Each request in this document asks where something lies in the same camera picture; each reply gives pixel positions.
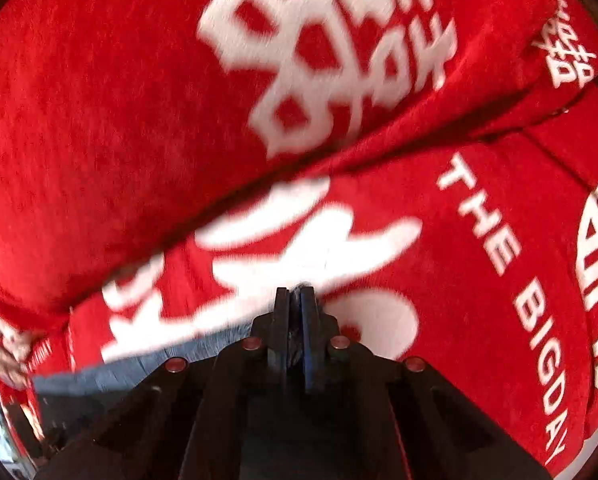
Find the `black shorts with patterned waistband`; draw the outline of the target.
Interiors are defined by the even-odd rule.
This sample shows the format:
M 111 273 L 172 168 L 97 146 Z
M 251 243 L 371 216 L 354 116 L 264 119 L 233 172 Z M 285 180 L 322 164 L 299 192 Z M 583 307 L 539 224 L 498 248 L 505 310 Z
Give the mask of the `black shorts with patterned waistband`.
M 225 330 L 191 339 L 142 356 L 86 367 L 74 373 L 35 376 L 35 392 L 43 396 L 92 396 L 132 390 L 167 359 L 186 359 L 189 363 L 217 356 L 225 347 L 250 335 L 251 324 L 227 327 Z

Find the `red printed bed sheet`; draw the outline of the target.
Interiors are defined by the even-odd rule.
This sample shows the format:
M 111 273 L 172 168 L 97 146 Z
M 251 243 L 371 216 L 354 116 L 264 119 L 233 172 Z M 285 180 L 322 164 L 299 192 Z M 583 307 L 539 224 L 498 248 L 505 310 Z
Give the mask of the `red printed bed sheet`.
M 74 373 L 246 324 L 308 283 L 384 358 L 420 356 L 558 479 L 598 449 L 598 88 L 489 142 L 273 185 L 40 330 L 3 367 Z

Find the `red printed pillow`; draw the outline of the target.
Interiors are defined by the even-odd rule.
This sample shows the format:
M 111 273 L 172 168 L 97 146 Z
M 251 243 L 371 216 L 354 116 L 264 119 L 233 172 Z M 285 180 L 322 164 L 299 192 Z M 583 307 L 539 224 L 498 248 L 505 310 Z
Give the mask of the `red printed pillow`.
M 597 73 L 580 0 L 7 0 L 0 316 L 64 315 L 253 185 L 540 119 Z

